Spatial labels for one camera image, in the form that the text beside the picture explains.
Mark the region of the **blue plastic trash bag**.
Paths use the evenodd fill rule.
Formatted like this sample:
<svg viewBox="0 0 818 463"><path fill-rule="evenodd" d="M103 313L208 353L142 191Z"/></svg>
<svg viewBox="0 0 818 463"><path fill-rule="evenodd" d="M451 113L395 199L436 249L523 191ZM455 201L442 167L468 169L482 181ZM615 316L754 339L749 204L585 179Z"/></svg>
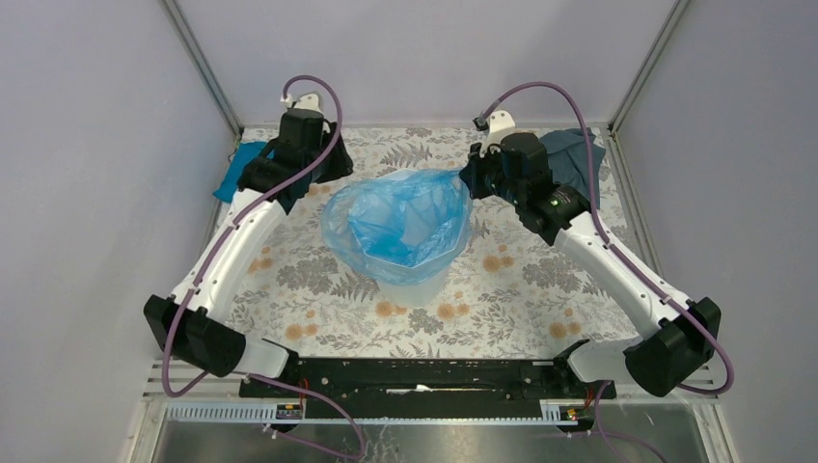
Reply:
<svg viewBox="0 0 818 463"><path fill-rule="evenodd" d="M354 271L409 286L461 255L472 206L458 171L404 169L343 187L325 205L320 227L326 246Z"/></svg>

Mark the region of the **white trash bin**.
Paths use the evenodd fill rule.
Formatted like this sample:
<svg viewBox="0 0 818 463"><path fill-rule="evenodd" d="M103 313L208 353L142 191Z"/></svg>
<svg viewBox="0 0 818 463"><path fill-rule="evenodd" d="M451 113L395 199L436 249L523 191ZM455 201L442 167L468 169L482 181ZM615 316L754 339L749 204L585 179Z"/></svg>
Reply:
<svg viewBox="0 0 818 463"><path fill-rule="evenodd" d="M444 289L450 266L415 285L393 285L376 280L380 295L394 306L418 308L429 305Z"/></svg>

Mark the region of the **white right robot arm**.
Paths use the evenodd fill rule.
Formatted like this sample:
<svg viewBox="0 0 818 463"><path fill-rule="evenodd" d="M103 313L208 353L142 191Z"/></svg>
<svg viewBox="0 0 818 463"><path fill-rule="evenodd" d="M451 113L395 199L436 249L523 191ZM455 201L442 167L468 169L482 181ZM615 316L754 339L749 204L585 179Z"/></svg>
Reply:
<svg viewBox="0 0 818 463"><path fill-rule="evenodd" d="M459 176L472 199L497 197L513 205L523 226L582 267L638 333L629 340L578 341L560 353L566 363L553 372L559 393L576 397L591 382L611 380L666 396L713 357L720 308L661 282L609 234L588 199L554 182L535 135L518 132L472 144Z"/></svg>

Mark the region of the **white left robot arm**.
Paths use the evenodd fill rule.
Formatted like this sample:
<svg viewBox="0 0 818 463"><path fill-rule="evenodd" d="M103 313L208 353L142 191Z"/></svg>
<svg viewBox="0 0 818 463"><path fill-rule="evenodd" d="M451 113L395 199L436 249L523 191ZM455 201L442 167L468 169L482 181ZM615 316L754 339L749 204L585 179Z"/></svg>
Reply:
<svg viewBox="0 0 818 463"><path fill-rule="evenodd" d="M189 274L166 297L153 295L144 315L159 347L217 377L262 375L277 396L293 393L295 353L226 324L232 299L257 252L314 183L351 175L336 123L318 109L290 108L276 138L244 167L228 215Z"/></svg>

